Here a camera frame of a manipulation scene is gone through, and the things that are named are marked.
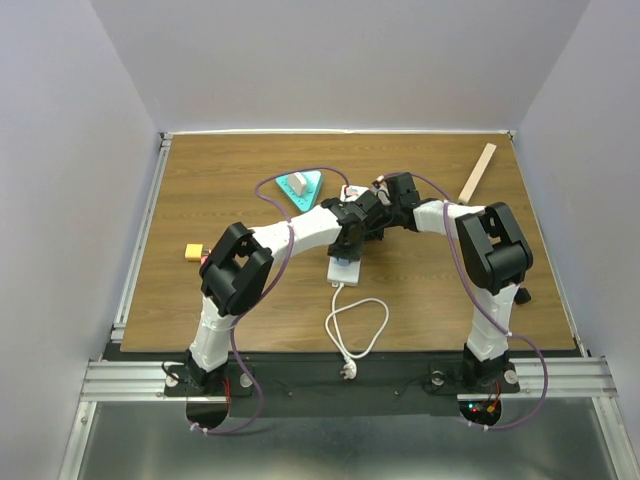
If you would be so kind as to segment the teal triangular power strip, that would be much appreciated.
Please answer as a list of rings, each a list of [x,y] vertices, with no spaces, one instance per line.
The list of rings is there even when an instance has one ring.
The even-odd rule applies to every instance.
[[[319,170],[311,170],[281,175],[275,182],[297,210],[306,213],[315,206],[323,179]]]

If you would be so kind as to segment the white multicolour power strip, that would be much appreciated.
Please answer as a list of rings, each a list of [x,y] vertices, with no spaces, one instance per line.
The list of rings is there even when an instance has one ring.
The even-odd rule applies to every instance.
[[[327,282],[335,287],[340,284],[355,287],[359,283],[360,270],[360,260],[354,260],[348,266],[340,266],[337,265],[336,257],[330,257],[327,270]]]

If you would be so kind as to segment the beige wooden power strip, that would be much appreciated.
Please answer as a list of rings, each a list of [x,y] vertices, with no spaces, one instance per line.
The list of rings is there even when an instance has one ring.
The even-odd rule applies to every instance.
[[[485,145],[458,196],[459,204],[467,205],[470,202],[496,150],[497,146],[495,144],[487,143]]]

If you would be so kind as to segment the white grey adapter plug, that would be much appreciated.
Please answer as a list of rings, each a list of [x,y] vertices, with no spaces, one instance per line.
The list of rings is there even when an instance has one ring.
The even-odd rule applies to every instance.
[[[308,190],[308,182],[301,172],[294,172],[288,175],[287,183],[296,196],[304,196]]]

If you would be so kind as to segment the yellow charger plug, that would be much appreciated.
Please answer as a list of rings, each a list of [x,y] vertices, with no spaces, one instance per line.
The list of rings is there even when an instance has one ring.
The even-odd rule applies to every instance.
[[[201,263],[209,255],[210,250],[203,244],[187,244],[184,251],[184,259],[188,262]]]

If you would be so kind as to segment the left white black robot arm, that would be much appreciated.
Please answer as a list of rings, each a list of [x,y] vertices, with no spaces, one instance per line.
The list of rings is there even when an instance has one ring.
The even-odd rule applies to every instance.
[[[199,393],[215,392],[228,361],[230,335],[270,288],[274,267],[284,269],[302,252],[326,247],[327,281],[343,288],[359,281],[367,234],[385,216],[385,205],[370,190],[347,200],[330,198],[308,212],[268,226],[230,225],[201,263],[202,310],[186,353],[188,382]]]

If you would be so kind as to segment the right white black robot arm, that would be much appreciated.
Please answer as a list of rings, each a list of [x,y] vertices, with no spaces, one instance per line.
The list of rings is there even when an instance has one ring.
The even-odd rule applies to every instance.
[[[448,198],[422,199],[409,172],[378,177],[372,191],[384,206],[376,229],[401,226],[447,238],[456,271],[474,305],[460,378],[472,390],[484,389],[507,367],[512,308],[533,265],[532,250],[512,211],[503,202],[473,207]]]

